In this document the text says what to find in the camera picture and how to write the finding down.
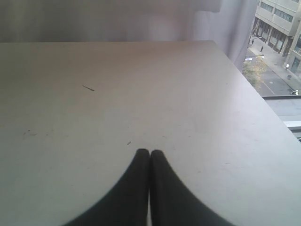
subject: white table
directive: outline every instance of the white table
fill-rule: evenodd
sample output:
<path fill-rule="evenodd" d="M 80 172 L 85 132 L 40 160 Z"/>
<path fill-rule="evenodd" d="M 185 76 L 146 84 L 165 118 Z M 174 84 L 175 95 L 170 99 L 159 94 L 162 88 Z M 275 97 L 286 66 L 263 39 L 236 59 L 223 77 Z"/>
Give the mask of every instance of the white table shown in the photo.
<path fill-rule="evenodd" d="M 213 42 L 0 44 L 0 75 L 0 225 L 67 222 L 138 148 L 238 226 L 301 225 L 301 145 Z"/>

